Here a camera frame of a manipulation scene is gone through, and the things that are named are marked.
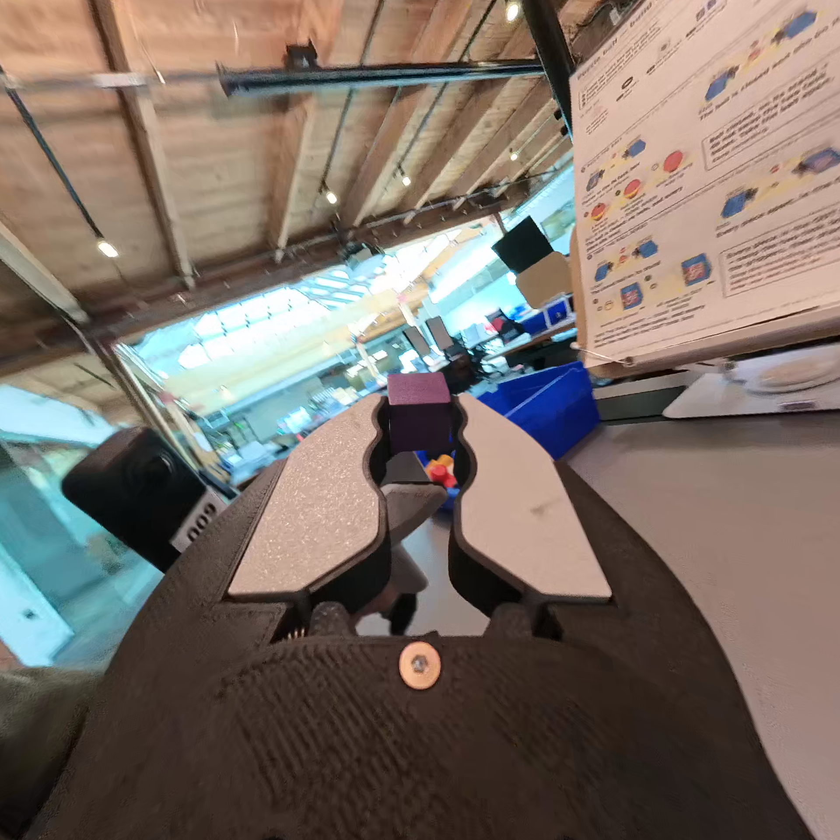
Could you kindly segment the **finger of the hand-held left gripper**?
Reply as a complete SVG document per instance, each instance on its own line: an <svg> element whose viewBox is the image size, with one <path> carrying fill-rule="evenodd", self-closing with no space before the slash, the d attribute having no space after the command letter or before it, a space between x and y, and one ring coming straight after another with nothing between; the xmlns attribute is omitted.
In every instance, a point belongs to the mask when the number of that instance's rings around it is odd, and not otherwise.
<svg viewBox="0 0 840 840"><path fill-rule="evenodd" d="M414 452L403 452L387 461L381 493L393 547L402 543L448 500L446 488L429 479Z"/></svg>

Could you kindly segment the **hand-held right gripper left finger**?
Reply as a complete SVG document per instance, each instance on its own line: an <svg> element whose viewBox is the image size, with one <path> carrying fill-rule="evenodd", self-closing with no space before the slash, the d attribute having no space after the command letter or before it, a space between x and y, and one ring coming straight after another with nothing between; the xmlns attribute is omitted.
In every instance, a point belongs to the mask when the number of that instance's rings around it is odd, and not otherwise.
<svg viewBox="0 0 840 840"><path fill-rule="evenodd" d="M306 437L285 460L227 595L241 602L313 602L386 536L371 474L383 440L383 395L368 395Z"/></svg>

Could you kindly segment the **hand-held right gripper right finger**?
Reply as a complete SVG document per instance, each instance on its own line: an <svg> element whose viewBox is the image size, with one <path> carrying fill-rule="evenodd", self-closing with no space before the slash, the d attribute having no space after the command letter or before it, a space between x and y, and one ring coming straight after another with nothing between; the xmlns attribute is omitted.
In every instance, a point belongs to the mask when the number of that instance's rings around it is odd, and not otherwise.
<svg viewBox="0 0 840 840"><path fill-rule="evenodd" d="M457 397L455 407L456 590L476 608L608 603L612 588L550 454L472 395Z"/></svg>

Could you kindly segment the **purple cube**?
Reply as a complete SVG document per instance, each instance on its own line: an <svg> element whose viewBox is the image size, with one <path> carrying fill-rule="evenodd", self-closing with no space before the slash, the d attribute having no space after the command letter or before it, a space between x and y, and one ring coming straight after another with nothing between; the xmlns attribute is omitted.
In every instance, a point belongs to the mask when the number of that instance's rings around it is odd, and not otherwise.
<svg viewBox="0 0 840 840"><path fill-rule="evenodd" d="M392 455L452 450L452 395L443 372L387 377L388 436Z"/></svg>

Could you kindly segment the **blue plastic bin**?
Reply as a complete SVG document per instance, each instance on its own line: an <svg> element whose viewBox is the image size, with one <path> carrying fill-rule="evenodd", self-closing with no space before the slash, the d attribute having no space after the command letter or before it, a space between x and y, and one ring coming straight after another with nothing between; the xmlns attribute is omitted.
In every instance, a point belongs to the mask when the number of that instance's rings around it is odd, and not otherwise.
<svg viewBox="0 0 840 840"><path fill-rule="evenodd" d="M590 377L580 362L499 381L476 399L518 426L553 460L601 421Z"/></svg>

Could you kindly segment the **small blue bin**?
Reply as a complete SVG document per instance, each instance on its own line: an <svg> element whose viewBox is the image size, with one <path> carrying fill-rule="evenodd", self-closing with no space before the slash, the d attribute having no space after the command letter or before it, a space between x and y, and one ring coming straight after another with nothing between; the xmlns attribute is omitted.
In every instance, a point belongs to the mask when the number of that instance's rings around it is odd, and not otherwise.
<svg viewBox="0 0 840 840"><path fill-rule="evenodd" d="M562 323L574 323L574 320L574 301L569 295L557 297L539 309L531 309L520 318L519 323L525 333L535 336Z"/></svg>

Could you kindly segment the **person's olive jacket torso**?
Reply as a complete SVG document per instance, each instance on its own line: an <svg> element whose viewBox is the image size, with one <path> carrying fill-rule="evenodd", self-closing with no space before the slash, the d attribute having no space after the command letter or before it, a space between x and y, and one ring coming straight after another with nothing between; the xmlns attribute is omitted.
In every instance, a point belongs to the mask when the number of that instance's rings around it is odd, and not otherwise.
<svg viewBox="0 0 840 840"><path fill-rule="evenodd" d="M23 832L49 797L101 678L102 672L86 669L2 671L2 832Z"/></svg>

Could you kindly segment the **white board stand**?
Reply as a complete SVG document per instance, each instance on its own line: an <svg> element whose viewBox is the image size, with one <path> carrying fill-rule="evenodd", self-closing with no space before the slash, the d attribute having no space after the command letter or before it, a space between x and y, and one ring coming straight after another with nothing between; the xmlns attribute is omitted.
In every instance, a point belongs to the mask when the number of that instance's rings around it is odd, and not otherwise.
<svg viewBox="0 0 840 840"><path fill-rule="evenodd" d="M721 362L663 411L670 420L829 413L839 409L837 342Z"/></svg>

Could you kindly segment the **black screen panel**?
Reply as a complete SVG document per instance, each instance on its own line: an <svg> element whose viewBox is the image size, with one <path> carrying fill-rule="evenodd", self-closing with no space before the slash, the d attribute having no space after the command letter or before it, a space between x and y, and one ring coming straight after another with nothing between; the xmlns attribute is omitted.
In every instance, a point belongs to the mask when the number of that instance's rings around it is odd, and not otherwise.
<svg viewBox="0 0 840 840"><path fill-rule="evenodd" d="M510 228L491 249L514 275L520 275L554 252L541 227L530 215Z"/></svg>

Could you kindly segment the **instruction sheet board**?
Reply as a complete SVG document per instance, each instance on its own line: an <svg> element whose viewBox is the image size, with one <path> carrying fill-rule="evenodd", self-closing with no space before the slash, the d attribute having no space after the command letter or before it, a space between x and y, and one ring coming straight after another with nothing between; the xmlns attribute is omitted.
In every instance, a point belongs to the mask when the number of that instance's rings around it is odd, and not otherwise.
<svg viewBox="0 0 840 840"><path fill-rule="evenodd" d="M586 367L838 314L839 5L639 2L571 80Z"/></svg>

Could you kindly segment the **black ceiling track rail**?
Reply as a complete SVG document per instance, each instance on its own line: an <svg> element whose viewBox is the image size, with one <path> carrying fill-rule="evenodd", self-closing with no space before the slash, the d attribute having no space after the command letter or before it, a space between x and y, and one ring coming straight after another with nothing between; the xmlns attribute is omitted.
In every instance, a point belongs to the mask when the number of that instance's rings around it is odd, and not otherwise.
<svg viewBox="0 0 840 840"><path fill-rule="evenodd" d="M393 62L373 65L269 67L232 70L218 66L213 75L226 98L278 98L342 89L417 88L451 83L507 81L544 73L536 58Z"/></svg>

